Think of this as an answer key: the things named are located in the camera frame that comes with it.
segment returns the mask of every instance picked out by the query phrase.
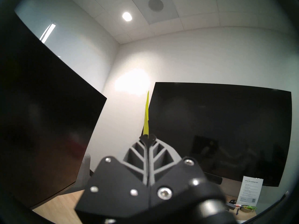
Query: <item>green cable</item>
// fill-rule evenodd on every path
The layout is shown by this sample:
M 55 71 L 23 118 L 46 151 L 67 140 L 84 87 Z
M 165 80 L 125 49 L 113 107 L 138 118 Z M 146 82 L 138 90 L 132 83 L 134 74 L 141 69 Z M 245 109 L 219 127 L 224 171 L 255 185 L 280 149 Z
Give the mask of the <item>green cable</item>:
M 248 209 L 251 209 L 251 210 L 256 210 L 256 206 L 242 205 L 241 207 L 248 208 Z

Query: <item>ceiling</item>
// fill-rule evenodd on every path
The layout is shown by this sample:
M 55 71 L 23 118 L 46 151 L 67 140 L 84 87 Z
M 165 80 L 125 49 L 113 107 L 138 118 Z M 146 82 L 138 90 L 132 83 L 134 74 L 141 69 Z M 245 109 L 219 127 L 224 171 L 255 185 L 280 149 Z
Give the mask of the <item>ceiling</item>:
M 133 0 L 73 1 L 120 44 L 208 27 L 260 27 L 296 35 L 295 29 L 275 0 L 172 0 L 178 17 L 150 25 Z M 131 14 L 131 21 L 122 18 L 124 12 Z

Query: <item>gray lattice structure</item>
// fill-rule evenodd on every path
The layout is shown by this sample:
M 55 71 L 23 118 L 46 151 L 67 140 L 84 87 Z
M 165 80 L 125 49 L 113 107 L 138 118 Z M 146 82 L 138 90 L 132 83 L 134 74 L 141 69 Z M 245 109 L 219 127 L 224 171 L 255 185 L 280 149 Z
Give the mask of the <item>gray lattice structure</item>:
M 155 139 L 148 150 L 146 144 L 138 140 L 119 159 L 143 184 L 152 186 L 176 165 L 181 157 L 171 146 Z

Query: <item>tape roll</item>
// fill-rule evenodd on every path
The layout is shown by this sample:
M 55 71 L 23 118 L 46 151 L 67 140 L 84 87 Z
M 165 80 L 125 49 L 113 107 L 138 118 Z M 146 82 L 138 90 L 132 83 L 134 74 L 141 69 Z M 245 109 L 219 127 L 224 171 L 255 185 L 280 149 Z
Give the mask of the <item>tape roll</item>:
M 241 206 L 240 210 L 245 212 L 245 213 L 250 213 L 252 211 L 251 209 L 249 209 L 247 207 L 244 207 L 244 206 Z

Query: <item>recessed light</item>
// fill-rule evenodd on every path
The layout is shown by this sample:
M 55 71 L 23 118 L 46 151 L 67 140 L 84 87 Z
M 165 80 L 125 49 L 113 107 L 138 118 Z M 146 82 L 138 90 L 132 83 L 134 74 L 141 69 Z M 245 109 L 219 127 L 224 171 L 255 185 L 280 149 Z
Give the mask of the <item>recessed light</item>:
M 125 19 L 125 21 L 131 21 L 132 20 L 132 16 L 128 12 L 125 12 L 123 14 L 123 19 Z

